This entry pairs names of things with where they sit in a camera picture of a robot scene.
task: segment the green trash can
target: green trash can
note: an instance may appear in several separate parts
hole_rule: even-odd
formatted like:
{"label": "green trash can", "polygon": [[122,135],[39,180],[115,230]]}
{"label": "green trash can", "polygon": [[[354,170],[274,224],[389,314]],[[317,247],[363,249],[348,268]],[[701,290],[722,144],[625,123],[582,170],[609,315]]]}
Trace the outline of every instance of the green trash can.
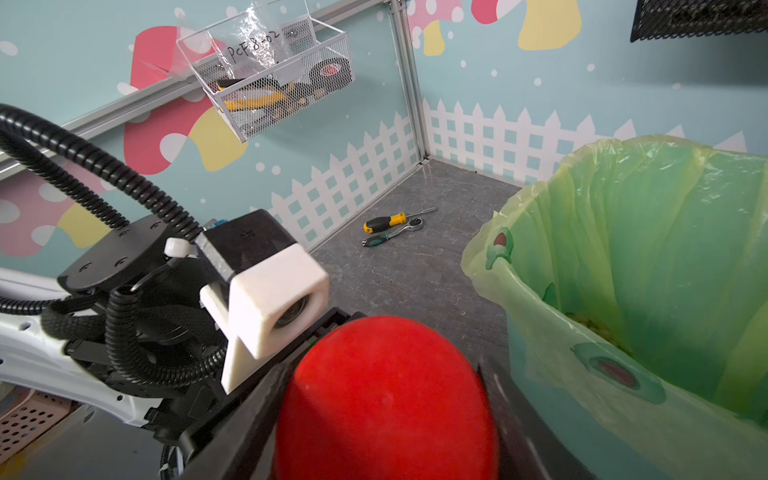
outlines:
{"label": "green trash can", "polygon": [[768,478],[766,160],[666,136],[598,141],[466,247],[534,407],[566,432],[571,417],[546,412],[552,389],[599,425],[564,442],[598,476],[629,478],[589,435],[669,478]]}

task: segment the garbage bag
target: garbage bag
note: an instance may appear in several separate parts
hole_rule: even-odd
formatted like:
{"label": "garbage bag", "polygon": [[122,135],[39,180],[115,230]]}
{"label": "garbage bag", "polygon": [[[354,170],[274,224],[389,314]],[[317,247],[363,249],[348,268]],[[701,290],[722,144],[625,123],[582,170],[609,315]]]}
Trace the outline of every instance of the garbage bag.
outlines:
{"label": "garbage bag", "polygon": [[766,160],[598,141],[462,256],[523,336],[526,371],[674,478],[768,471]]}

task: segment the screwdriver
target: screwdriver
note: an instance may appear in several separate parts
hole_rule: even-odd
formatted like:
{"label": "screwdriver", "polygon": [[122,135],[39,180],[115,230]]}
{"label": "screwdriver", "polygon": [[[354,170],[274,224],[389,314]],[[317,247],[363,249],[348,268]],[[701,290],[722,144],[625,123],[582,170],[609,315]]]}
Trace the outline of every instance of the screwdriver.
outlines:
{"label": "screwdriver", "polygon": [[424,220],[420,218],[414,218],[413,220],[408,222],[408,225],[405,225],[400,230],[395,230],[394,232],[390,233],[382,233],[381,235],[376,235],[375,237],[370,237],[362,241],[362,245],[364,247],[375,247],[376,245],[381,245],[382,243],[386,242],[387,240],[391,240],[394,237],[397,237],[404,231],[410,231],[415,232],[417,230],[421,230],[424,228]]}
{"label": "screwdriver", "polygon": [[407,222],[410,217],[415,217],[416,215],[421,214],[428,214],[434,210],[436,210],[436,208],[432,207],[413,215],[406,215],[405,212],[400,212],[399,214],[393,215],[391,217],[376,217],[373,220],[368,220],[365,222],[362,226],[362,229],[365,230],[366,233],[383,232],[390,227],[394,227],[395,225],[400,225],[401,223]]}

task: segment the black cable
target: black cable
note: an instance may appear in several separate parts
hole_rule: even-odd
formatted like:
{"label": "black cable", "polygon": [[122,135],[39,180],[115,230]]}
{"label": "black cable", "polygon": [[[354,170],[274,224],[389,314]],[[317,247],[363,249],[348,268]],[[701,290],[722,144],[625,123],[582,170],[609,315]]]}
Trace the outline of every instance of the black cable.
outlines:
{"label": "black cable", "polygon": [[205,358],[181,366],[162,366],[150,362],[136,337],[137,308],[141,292],[121,286],[109,294],[104,342],[112,366],[126,379],[139,385],[178,388],[212,376],[224,363],[227,344],[220,344]]}
{"label": "black cable", "polygon": [[0,129],[33,141],[98,175],[168,223],[174,235],[193,240],[203,231],[184,208],[152,182],[64,128],[21,108],[0,104]]}
{"label": "black cable", "polygon": [[130,223],[90,188],[40,153],[37,148],[32,147],[24,138],[0,130],[0,150],[67,194],[68,197],[104,222],[107,227],[122,228]]}
{"label": "black cable", "polygon": [[48,335],[59,340],[98,340],[104,336],[103,315],[80,315],[96,304],[97,297],[71,296],[54,300],[40,317],[40,326]]}
{"label": "black cable", "polygon": [[170,446],[163,445],[160,452],[160,480],[170,480]]}
{"label": "black cable", "polygon": [[8,315],[40,315],[54,300],[16,300],[0,296],[0,313]]}

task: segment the floor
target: floor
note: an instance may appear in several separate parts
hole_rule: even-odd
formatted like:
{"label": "floor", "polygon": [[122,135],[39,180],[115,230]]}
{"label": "floor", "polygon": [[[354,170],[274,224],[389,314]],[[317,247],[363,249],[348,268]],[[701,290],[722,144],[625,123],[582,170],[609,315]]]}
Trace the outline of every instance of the floor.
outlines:
{"label": "floor", "polygon": [[[459,267],[462,251],[493,210],[519,190],[437,161],[429,162],[313,255],[331,275],[329,306],[349,313],[418,320],[453,342],[473,364],[488,353],[508,364],[505,314],[478,296]],[[427,207],[424,227],[365,248],[372,217]],[[51,441],[23,468],[0,478],[157,478],[161,446],[148,431],[95,412]]]}
{"label": "floor", "polygon": [[[508,363],[504,310],[472,288],[459,266],[467,243],[519,190],[468,170],[431,161],[313,256],[331,276],[329,304],[347,312],[418,320],[453,342],[471,363],[488,353]],[[428,207],[424,227],[377,247],[362,225],[370,218]]]}

